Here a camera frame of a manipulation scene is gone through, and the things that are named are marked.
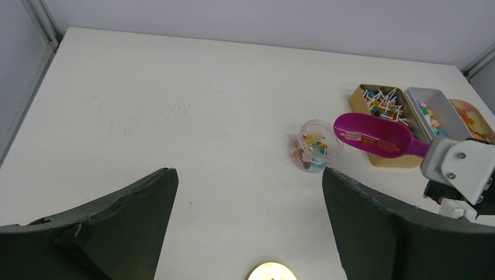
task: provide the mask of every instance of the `scoop handle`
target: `scoop handle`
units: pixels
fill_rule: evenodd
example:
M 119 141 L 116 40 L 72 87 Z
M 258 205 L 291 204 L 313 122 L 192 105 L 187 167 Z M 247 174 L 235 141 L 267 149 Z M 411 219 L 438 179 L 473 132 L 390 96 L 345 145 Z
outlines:
M 421 141 L 419 139 L 413 138 L 413 143 L 406 151 L 406 154 L 415 155 L 424 158 L 429 149 L 430 149 L 430 144 Z

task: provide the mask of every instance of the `table surface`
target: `table surface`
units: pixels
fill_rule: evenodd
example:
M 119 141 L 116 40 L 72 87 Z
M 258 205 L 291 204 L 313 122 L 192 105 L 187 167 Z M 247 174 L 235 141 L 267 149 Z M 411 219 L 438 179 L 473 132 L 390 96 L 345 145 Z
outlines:
M 70 28 L 0 169 L 0 225 L 174 167 L 156 279 L 245 279 L 264 261 L 299 279 L 345 279 L 322 176 L 298 170 L 286 147 L 308 120 L 350 111 L 360 83 L 436 88 L 495 125 L 454 66 Z M 377 168 L 349 146 L 331 165 L 438 211 L 418 168 Z

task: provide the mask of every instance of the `plastic scoop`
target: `plastic scoop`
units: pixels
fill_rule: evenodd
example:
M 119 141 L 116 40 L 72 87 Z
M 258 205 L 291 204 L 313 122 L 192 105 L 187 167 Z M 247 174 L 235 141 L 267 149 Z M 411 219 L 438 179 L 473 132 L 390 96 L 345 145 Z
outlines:
M 335 120 L 333 130 L 342 142 L 382 158 L 424 158 L 430 148 L 430 144 L 416 139 L 407 126 L 368 114 L 343 114 Z

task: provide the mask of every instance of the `clear plastic container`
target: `clear plastic container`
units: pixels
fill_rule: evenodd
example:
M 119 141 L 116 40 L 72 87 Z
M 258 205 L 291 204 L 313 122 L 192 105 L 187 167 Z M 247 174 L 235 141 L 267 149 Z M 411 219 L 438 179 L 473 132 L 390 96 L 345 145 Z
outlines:
M 301 170 L 318 173 L 343 147 L 344 143 L 335 136 L 331 124 L 312 120 L 302 126 L 297 136 L 292 137 L 289 153 L 292 162 Z

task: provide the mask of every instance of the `round light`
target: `round light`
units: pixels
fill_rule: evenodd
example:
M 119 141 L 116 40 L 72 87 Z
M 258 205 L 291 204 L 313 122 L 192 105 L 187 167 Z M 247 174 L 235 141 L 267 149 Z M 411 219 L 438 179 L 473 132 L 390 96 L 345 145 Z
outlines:
M 264 263 L 253 270 L 247 280 L 297 280 L 295 275 L 284 265 L 276 262 Z

